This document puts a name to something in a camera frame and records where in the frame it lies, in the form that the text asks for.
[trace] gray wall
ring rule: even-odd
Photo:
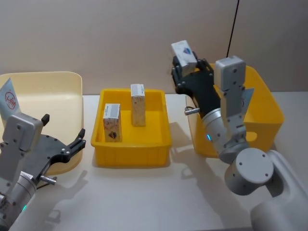
[[[308,1],[241,0],[229,55],[253,66],[271,91],[308,90]]]
[[[85,94],[131,83],[173,92],[170,44],[186,39],[199,57],[225,57],[236,3],[2,1],[0,74],[74,71],[83,77]],[[271,90],[308,90],[306,9],[305,0],[242,0],[230,54],[255,67]]]

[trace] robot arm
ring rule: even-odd
[[[40,181],[55,184],[44,176],[54,163],[67,163],[85,147],[82,129],[68,146],[41,131],[49,115],[37,120],[23,113],[11,115],[0,144],[0,231],[7,231],[36,192]]]
[[[216,62],[213,72],[206,60],[197,60],[199,70],[184,78],[176,57],[173,65],[176,92],[189,95],[196,106],[185,114],[200,114],[219,159],[230,165],[225,172],[228,188],[235,194],[248,195],[266,186],[273,197],[252,209],[253,229],[308,230],[308,193],[290,165],[278,152],[249,148],[246,141],[243,119],[248,105],[242,105],[251,90],[243,86],[245,62],[235,56],[225,58]],[[220,100],[214,84],[219,88]]]

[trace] white box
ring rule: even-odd
[[[171,47],[182,67],[182,76],[184,77],[191,72],[194,72],[197,65],[197,60],[193,55],[193,52],[187,41],[183,40],[180,42],[172,43]]]
[[[143,84],[131,84],[131,122],[133,126],[145,126],[145,94]]]
[[[106,103],[103,124],[106,142],[122,142],[120,104]]]

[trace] yellow tray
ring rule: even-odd
[[[282,111],[258,72],[250,66],[246,66],[244,85],[246,88],[255,89],[244,119],[246,138],[250,147],[267,151],[284,121]],[[186,104],[194,106],[189,97],[186,97]],[[217,158],[212,143],[205,138],[206,130],[199,114],[189,115],[188,122],[195,151],[204,157]]]
[[[50,114],[50,122],[42,133],[71,143],[83,127],[82,80],[73,72],[11,73],[0,76],[0,86],[12,79],[21,111],[35,118]],[[4,128],[0,123],[0,134]],[[48,170],[49,175],[73,169],[82,158],[76,154],[68,163],[57,163]]]
[[[122,142],[105,142],[103,111],[106,103],[121,104]],[[165,93],[145,90],[145,127],[131,124],[130,89],[102,90],[91,145],[100,167],[164,167],[169,163],[171,137]]]

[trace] black cable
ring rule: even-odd
[[[234,20],[233,20],[233,26],[232,26],[232,31],[231,31],[231,35],[230,35],[229,46],[228,46],[228,51],[227,51],[227,56],[226,57],[228,57],[228,55],[229,55],[229,50],[230,50],[230,45],[231,45],[231,40],[232,40],[232,36],[233,36],[233,30],[234,30],[236,15],[237,15],[237,9],[239,8],[239,3],[240,3],[240,0],[237,0],[235,16],[234,16]]]

